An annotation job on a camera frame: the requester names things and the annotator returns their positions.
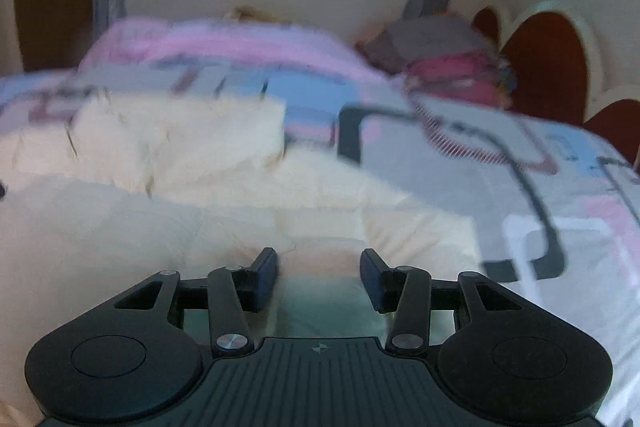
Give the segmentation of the cream white comforter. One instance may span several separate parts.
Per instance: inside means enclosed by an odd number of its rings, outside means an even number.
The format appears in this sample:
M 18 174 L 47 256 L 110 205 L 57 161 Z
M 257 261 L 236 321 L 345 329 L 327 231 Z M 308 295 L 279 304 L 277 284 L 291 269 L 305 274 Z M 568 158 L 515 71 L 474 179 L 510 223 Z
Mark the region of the cream white comforter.
M 30 347 L 162 270 L 205 277 L 280 258 L 262 335 L 384 336 L 358 284 L 362 251 L 453 280 L 480 265 L 471 218 L 284 137 L 273 98 L 98 96 L 71 124 L 1 138 L 1 421 L 40 414 Z

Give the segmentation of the folded grey pink clothes pile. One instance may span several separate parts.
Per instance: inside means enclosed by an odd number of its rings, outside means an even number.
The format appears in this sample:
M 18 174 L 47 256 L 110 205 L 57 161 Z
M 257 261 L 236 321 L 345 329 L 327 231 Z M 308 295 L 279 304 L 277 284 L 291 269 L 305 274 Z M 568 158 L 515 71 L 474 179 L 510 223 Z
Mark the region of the folded grey pink clothes pile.
M 509 62 L 460 16 L 398 20 L 356 49 L 371 66 L 400 76 L 409 92 L 500 109 L 511 105 Z

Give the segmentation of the patterned grey blue bedsheet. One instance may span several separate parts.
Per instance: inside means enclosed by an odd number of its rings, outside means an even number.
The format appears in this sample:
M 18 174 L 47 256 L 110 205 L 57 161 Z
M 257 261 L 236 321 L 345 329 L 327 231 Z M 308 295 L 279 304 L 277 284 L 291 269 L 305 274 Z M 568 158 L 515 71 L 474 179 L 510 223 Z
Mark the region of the patterned grey blue bedsheet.
M 590 132 L 284 65 L 165 60 L 1 81 L 1 138 L 71 124 L 98 96 L 273 98 L 290 144 L 329 152 L 426 205 L 469 217 L 491 280 L 611 355 L 609 426 L 639 421 L 639 178 Z

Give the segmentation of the pink blanket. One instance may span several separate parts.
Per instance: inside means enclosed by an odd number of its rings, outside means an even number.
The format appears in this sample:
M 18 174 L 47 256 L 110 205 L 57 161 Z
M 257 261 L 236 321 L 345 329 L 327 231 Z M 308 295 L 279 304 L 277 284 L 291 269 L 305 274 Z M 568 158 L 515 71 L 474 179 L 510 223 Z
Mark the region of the pink blanket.
M 299 25 L 126 17 L 96 40 L 79 67 L 132 65 L 177 57 L 213 57 L 247 64 L 301 67 L 361 83 L 382 83 L 369 65 L 330 32 Z

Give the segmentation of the red heart-shaped headboard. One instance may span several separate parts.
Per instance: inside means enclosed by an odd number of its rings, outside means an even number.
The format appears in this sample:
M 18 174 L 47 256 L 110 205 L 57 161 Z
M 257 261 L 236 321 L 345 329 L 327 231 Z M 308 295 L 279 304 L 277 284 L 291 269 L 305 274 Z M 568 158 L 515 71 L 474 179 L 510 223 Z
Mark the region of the red heart-shaped headboard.
M 596 35 L 576 11 L 543 1 L 512 18 L 502 6 L 487 5 L 472 25 L 513 69 L 514 112 L 583 127 L 637 160 L 639 88 L 606 87 Z

